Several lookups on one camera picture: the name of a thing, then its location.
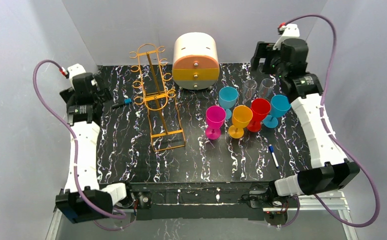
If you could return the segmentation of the pink wine glass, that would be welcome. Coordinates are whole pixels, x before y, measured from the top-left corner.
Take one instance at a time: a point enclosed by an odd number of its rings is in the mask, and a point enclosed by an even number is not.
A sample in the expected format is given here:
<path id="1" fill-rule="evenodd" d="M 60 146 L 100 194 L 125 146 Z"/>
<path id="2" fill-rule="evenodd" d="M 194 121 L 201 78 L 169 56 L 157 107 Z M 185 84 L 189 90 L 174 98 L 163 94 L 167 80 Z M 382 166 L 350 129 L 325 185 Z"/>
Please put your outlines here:
<path id="1" fill-rule="evenodd" d="M 221 127 L 226 120 L 225 110 L 218 105 L 213 105 L 206 110 L 205 135 L 210 140 L 216 140 L 221 136 Z"/>

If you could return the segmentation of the clear wine glass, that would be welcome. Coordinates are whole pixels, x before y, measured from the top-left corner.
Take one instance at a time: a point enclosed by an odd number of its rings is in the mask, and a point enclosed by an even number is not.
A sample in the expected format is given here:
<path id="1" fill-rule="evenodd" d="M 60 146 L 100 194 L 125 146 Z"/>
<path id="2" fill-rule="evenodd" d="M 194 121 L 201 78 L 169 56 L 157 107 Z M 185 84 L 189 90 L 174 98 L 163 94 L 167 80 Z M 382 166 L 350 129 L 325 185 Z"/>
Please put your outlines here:
<path id="1" fill-rule="evenodd" d="M 273 91 L 275 82 L 271 78 L 265 78 L 261 81 L 257 95 L 259 98 L 266 99 Z"/>

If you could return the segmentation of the light blue wine glass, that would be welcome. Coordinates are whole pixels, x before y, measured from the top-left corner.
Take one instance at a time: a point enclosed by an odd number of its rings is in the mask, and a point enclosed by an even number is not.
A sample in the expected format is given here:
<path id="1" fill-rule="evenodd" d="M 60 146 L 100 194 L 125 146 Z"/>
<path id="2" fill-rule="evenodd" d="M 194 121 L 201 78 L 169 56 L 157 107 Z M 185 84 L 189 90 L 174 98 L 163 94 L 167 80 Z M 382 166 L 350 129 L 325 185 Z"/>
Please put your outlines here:
<path id="1" fill-rule="evenodd" d="M 236 88 L 231 86 L 225 86 L 220 89 L 218 93 L 218 103 L 224 109 L 225 120 L 229 120 L 232 117 L 231 108 L 237 102 L 239 92 Z"/>

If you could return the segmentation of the yellow wine glass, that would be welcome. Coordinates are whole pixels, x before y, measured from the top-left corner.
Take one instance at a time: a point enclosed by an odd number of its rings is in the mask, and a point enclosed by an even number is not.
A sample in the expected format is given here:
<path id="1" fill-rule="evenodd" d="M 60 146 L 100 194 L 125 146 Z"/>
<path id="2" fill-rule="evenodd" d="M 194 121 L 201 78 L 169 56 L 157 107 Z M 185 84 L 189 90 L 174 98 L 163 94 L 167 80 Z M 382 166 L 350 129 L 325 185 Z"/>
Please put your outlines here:
<path id="1" fill-rule="evenodd" d="M 252 110 L 245 105 L 239 105 L 232 112 L 232 125 L 228 129 L 231 138 L 240 139 L 244 135 L 244 128 L 248 126 L 253 118 Z"/>

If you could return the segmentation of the blue front wine glass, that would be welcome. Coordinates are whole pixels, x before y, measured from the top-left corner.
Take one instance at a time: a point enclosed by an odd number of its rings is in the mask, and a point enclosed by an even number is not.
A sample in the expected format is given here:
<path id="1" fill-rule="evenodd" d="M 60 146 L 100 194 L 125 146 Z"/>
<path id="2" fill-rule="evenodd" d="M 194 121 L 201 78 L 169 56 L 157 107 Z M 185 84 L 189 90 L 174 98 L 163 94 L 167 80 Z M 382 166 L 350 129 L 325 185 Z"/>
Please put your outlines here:
<path id="1" fill-rule="evenodd" d="M 278 118 L 284 116 L 287 111 L 290 110 L 291 104 L 289 102 L 289 99 L 285 95 L 277 94 L 272 97 L 270 101 L 270 112 L 269 114 L 264 118 L 262 123 L 267 128 L 276 128 L 279 124 Z"/>

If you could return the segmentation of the gold wire wine glass rack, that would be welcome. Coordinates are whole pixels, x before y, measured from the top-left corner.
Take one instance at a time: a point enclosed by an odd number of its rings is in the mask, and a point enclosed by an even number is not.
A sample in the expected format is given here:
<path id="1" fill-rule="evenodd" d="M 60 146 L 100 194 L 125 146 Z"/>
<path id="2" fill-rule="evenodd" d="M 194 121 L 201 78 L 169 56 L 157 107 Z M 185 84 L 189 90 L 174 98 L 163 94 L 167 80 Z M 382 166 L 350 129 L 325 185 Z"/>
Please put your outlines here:
<path id="1" fill-rule="evenodd" d="M 164 72 L 168 62 L 160 57 L 164 51 L 164 46 L 145 43 L 129 53 L 131 59 L 137 60 L 136 64 L 129 67 L 137 75 L 132 83 L 137 91 L 133 102 L 146 109 L 149 140 L 154 152 L 186 146 L 177 91 L 167 84 L 173 76 L 170 72 Z"/>

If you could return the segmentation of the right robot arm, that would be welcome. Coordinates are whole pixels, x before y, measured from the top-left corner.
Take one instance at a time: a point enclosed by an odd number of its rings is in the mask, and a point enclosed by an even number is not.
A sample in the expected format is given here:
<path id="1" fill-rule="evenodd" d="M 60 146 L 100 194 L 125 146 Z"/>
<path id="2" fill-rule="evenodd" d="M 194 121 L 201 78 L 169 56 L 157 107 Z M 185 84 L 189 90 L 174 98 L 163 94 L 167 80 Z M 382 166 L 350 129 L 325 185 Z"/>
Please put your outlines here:
<path id="1" fill-rule="evenodd" d="M 323 88 L 319 78 L 307 71 L 308 45 L 300 38 L 287 38 L 280 46 L 259 41 L 251 58 L 251 70 L 260 60 L 261 72 L 279 78 L 281 92 L 287 97 L 305 135 L 310 152 L 311 169 L 272 181 L 269 188 L 278 197 L 314 195 L 343 189 L 360 172 L 333 142 L 335 132 L 327 117 L 321 116 Z"/>

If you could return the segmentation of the red wine glass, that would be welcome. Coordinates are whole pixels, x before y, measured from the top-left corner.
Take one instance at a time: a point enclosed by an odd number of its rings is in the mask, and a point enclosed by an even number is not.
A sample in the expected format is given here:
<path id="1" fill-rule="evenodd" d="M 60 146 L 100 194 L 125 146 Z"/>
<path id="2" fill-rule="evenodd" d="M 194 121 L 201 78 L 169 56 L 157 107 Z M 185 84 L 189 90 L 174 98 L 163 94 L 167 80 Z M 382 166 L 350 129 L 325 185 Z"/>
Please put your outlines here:
<path id="1" fill-rule="evenodd" d="M 271 104 L 267 99 L 256 98 L 251 102 L 252 119 L 246 127 L 250 132 L 257 133 L 261 130 L 262 120 L 270 113 Z"/>

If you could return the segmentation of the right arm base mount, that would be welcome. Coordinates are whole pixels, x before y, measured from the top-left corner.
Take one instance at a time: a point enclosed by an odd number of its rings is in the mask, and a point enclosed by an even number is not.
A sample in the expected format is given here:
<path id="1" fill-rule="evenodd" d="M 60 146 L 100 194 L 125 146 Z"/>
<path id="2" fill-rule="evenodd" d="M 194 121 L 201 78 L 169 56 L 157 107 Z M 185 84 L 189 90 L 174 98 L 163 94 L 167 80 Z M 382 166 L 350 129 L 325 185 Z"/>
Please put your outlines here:
<path id="1" fill-rule="evenodd" d="M 252 209 L 262 209 L 267 225 L 277 229 L 291 225 L 298 218 L 301 209 L 298 196 L 279 196 L 276 191 L 269 188 L 267 190 L 250 190 L 243 194 L 239 201 Z M 288 214 L 290 204 L 296 207 L 292 218 Z"/>

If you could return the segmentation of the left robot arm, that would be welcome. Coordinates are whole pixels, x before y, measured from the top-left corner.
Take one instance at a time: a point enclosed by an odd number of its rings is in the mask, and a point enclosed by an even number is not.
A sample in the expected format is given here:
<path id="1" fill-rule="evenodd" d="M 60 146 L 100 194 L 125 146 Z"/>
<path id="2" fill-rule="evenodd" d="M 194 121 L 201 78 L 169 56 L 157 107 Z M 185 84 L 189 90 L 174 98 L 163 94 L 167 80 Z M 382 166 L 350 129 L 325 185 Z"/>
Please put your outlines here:
<path id="1" fill-rule="evenodd" d="M 55 205 L 76 224 L 107 218 L 128 197 L 128 191 L 123 182 L 100 187 L 97 180 L 99 124 L 103 103 L 111 100 L 109 89 L 98 74 L 90 72 L 76 73 L 70 82 L 72 87 L 60 92 L 72 130 L 69 172 Z"/>

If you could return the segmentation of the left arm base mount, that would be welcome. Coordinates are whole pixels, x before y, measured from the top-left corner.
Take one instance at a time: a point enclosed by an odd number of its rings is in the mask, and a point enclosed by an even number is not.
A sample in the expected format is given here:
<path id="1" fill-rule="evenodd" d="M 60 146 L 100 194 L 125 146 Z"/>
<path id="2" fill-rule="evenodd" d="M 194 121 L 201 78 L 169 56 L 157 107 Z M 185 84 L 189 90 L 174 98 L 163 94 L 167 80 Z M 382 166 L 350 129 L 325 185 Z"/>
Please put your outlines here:
<path id="1" fill-rule="evenodd" d="M 114 226 L 118 230 L 123 230 L 133 225 L 137 220 L 139 210 L 148 210 L 152 204 L 151 191 L 133 191 L 128 197 L 119 201 L 114 206 L 113 213 L 118 211 L 124 212 L 126 217 L 124 219 L 113 220 Z"/>

